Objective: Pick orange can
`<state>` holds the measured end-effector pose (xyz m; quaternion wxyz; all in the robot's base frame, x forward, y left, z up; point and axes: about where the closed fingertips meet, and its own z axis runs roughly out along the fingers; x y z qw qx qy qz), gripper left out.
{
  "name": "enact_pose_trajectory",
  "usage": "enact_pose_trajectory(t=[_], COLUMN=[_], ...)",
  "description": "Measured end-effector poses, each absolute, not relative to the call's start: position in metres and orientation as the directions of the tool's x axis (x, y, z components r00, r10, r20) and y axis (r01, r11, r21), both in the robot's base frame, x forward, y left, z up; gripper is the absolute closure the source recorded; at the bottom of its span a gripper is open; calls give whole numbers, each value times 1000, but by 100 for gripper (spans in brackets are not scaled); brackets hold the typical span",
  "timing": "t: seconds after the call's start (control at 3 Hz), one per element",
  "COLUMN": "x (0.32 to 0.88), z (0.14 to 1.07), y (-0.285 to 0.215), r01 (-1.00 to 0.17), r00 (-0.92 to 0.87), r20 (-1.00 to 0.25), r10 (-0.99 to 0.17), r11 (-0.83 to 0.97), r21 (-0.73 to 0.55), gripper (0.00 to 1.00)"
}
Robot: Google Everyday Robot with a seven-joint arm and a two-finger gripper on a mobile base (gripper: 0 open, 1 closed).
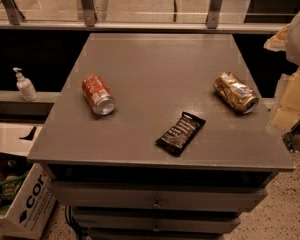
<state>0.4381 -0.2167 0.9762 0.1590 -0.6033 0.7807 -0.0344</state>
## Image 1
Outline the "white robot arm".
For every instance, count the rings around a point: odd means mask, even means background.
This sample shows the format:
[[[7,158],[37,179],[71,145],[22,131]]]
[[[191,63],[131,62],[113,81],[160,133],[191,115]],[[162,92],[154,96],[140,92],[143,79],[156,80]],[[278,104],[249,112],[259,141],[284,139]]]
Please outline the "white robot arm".
[[[269,38],[264,48],[284,52],[286,60],[296,67],[290,75],[282,75],[275,90],[270,125],[289,131],[300,120],[300,11],[292,21]]]

